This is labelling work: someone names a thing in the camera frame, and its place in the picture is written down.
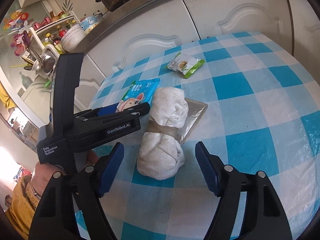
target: yellow cloth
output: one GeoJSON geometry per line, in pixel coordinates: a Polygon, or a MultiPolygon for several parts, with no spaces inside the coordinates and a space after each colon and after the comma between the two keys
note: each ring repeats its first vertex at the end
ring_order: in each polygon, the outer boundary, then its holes
{"type": "Polygon", "coordinates": [[[10,109],[12,107],[17,107],[17,105],[13,102],[7,91],[4,89],[3,85],[0,82],[0,100],[4,104],[6,109],[10,109]]]}
{"type": "Polygon", "coordinates": [[[35,201],[38,203],[28,189],[30,181],[31,175],[21,177],[13,190],[12,205],[5,212],[11,224],[26,240],[29,237],[31,222],[36,210],[36,206],[32,203],[35,201]]]}

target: blue and white tablecloth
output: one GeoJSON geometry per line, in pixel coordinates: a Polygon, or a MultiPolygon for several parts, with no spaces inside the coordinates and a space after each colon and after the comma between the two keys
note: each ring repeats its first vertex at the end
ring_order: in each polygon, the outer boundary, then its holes
{"type": "MultiPolygon", "coordinates": [[[[198,141],[241,172],[265,171],[297,238],[320,204],[320,87],[303,66],[258,32],[212,37],[114,73],[90,108],[119,102],[132,81],[156,77],[160,87],[181,88],[186,98],[209,107],[182,145],[186,163],[173,178],[157,181],[136,169],[147,116],[141,119],[140,131],[117,140],[125,146],[125,157],[111,191],[101,199],[117,238],[203,239],[219,199],[208,190],[196,161],[198,141]],[[184,79],[165,67],[178,52],[205,59],[206,64],[184,79]]],[[[108,154],[117,141],[96,152],[108,154]]],[[[245,197],[243,193],[232,238],[240,232],[245,197]]]]}

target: white cabinet door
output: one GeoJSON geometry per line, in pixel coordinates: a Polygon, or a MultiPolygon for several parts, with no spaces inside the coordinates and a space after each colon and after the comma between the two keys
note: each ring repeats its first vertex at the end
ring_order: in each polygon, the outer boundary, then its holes
{"type": "Polygon", "coordinates": [[[286,0],[184,0],[201,39],[259,31],[292,52],[292,28],[286,0]]]}
{"type": "Polygon", "coordinates": [[[320,21],[307,0],[289,0],[294,26],[294,57],[320,83],[320,21]]]}
{"type": "Polygon", "coordinates": [[[152,54],[198,39],[183,1],[173,0],[123,25],[88,54],[108,76],[152,54]]]}
{"type": "Polygon", "coordinates": [[[81,111],[88,108],[91,99],[105,78],[105,75],[92,59],[88,55],[85,55],[81,67],[79,86],[75,90],[75,105],[81,111]]]}

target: table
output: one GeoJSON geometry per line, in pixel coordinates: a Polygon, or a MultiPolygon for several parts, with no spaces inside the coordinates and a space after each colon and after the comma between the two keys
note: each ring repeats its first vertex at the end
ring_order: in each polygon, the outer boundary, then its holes
{"type": "MultiPolygon", "coordinates": [[[[141,118],[140,131],[117,140],[124,144],[125,158],[111,191],[101,199],[117,238],[203,239],[219,201],[208,190],[195,159],[195,144],[203,141],[211,154],[240,172],[266,172],[296,239],[320,204],[320,87],[311,75],[261,33],[227,34],[125,67],[106,78],[90,108],[119,102],[132,81],[156,77],[161,79],[159,87],[181,88],[186,98],[209,107],[182,145],[186,162],[173,178],[157,181],[137,171],[147,116],[141,118]],[[165,68],[178,52],[206,63],[184,79],[165,68]]],[[[115,143],[95,151],[107,155],[115,143]]],[[[232,239],[240,232],[245,198],[242,193],[232,239]]]]}

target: silver screw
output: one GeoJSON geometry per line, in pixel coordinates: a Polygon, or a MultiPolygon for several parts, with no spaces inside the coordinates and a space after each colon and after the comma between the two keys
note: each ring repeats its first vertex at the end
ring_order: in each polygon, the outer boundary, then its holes
{"type": "Polygon", "coordinates": [[[93,172],[93,170],[94,170],[93,166],[88,166],[85,168],[85,172],[87,172],[87,173],[93,172]]]}
{"type": "Polygon", "coordinates": [[[57,172],[55,172],[55,173],[53,174],[53,177],[54,177],[55,179],[59,178],[60,176],[61,176],[61,173],[60,173],[59,171],[57,171],[57,172]]]}
{"type": "Polygon", "coordinates": [[[225,169],[226,171],[233,171],[233,167],[232,167],[231,165],[226,165],[226,166],[224,166],[224,169],[225,169]]]}
{"type": "Polygon", "coordinates": [[[266,176],[266,174],[263,171],[258,171],[258,176],[260,178],[264,178],[266,176]]]}

